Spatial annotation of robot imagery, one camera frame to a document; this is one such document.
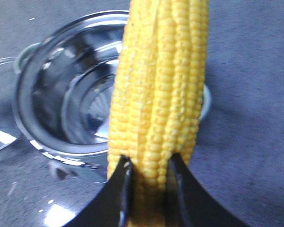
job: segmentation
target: corn on the cob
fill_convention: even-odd
[[[131,2],[108,137],[108,176],[121,154],[134,164],[130,226],[164,226],[168,159],[188,164],[195,145],[207,35],[207,0]]]

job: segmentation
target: dark gray surface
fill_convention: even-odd
[[[17,55],[85,14],[128,5],[1,0],[0,58]],[[206,83],[213,107],[200,125],[190,168],[251,226],[284,227],[284,0],[212,0],[210,7]],[[101,187],[81,179],[58,182],[49,176],[45,157],[20,148],[0,153],[2,226],[40,226],[54,197],[78,212]],[[22,183],[8,196],[16,181]]]

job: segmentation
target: glass lid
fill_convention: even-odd
[[[12,67],[14,59],[0,59],[0,150],[14,142],[22,134],[12,111],[17,81],[17,76]]]

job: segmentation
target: metal bowl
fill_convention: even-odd
[[[128,11],[85,16],[17,58],[16,120],[48,157],[106,170],[109,108],[127,19]],[[207,87],[204,95],[201,118],[210,106]]]

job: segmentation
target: yellow corn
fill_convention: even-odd
[[[167,163],[188,164],[204,87],[207,0],[132,0],[115,79],[108,177],[120,155],[134,164],[129,226],[163,227]]]

